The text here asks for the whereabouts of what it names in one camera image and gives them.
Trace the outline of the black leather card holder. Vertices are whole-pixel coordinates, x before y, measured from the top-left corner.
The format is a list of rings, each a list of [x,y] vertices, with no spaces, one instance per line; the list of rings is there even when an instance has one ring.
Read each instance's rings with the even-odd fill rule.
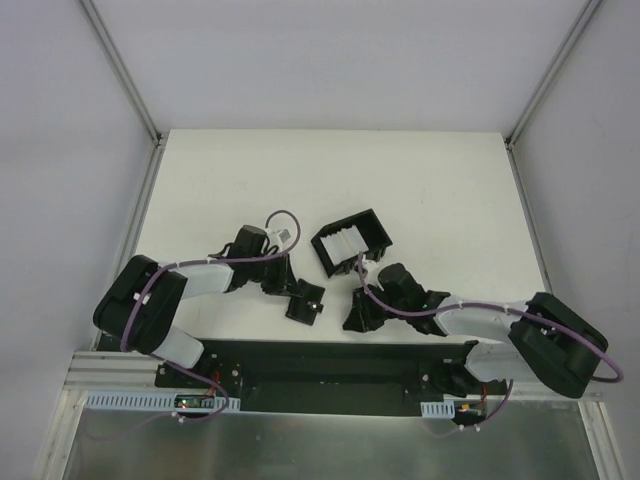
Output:
[[[317,315],[324,309],[322,299],[326,289],[304,279],[298,280],[298,287],[300,294],[290,298],[285,317],[312,326]]]

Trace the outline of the black plastic card tray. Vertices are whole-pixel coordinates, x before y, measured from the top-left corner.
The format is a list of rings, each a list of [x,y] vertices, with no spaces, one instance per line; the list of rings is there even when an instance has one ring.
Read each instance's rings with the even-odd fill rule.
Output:
[[[311,245],[327,278],[350,273],[359,254],[379,261],[393,242],[373,209],[324,225]]]

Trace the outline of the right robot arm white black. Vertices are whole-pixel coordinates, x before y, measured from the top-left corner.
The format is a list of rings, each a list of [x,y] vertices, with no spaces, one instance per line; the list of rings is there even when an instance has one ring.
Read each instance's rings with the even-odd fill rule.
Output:
[[[612,361],[606,338],[552,294],[515,303],[473,301],[425,289],[401,263],[379,267],[358,258],[354,270],[360,286],[344,329],[368,333],[399,320],[422,335],[472,338],[464,359],[450,369],[461,394],[494,380],[538,380],[578,399],[600,379],[598,366]]]

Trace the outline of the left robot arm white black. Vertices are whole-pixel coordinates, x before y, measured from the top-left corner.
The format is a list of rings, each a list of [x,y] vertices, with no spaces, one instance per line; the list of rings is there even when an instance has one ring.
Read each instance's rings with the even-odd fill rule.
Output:
[[[303,297],[285,243],[286,229],[243,226],[220,253],[203,260],[160,264],[145,255],[132,257],[96,307],[94,325],[120,340],[123,351],[137,351],[177,364],[176,375],[188,388],[204,387],[210,363],[201,358],[203,343],[173,325],[186,299],[234,292],[256,283],[266,295]]]

